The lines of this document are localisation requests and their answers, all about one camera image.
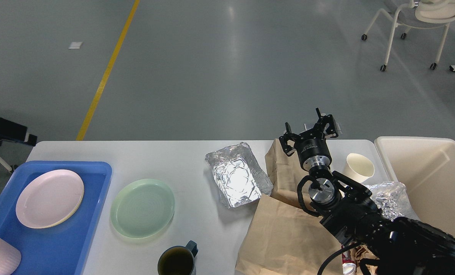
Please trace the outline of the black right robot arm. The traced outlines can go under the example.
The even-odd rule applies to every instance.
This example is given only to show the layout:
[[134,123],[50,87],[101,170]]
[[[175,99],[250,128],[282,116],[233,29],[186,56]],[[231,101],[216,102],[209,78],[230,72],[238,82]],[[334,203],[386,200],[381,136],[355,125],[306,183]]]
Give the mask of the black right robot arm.
[[359,268],[364,275],[369,266],[377,275],[455,275],[455,237],[416,219],[385,218],[371,199],[372,192],[363,184],[331,171],[332,157],[327,138],[339,136],[331,114],[316,108],[317,122],[310,129],[293,133],[289,123],[279,137],[288,157],[297,153],[300,167],[307,172],[297,184],[301,209],[314,217],[342,248],[320,266],[326,266],[344,252],[366,245],[376,258],[363,258]]

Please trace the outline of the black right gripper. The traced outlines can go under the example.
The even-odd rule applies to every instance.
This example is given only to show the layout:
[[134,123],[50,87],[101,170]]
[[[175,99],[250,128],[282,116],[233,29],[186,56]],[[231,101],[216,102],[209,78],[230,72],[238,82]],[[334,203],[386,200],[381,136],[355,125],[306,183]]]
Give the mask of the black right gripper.
[[329,168],[332,157],[325,139],[336,139],[342,134],[332,114],[322,113],[319,108],[315,108],[315,111],[317,122],[311,129],[303,132],[303,136],[308,139],[301,139],[299,134],[293,133],[288,122],[285,122],[285,132],[279,137],[285,155],[290,157],[297,152],[300,166],[305,171],[313,167]]

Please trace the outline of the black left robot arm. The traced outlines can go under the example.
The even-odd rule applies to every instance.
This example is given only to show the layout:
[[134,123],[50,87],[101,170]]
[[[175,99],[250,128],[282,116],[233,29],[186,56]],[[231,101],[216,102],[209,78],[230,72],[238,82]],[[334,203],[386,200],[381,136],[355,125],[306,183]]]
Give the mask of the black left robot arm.
[[30,134],[28,127],[0,117],[0,146],[4,141],[34,147],[37,136]]

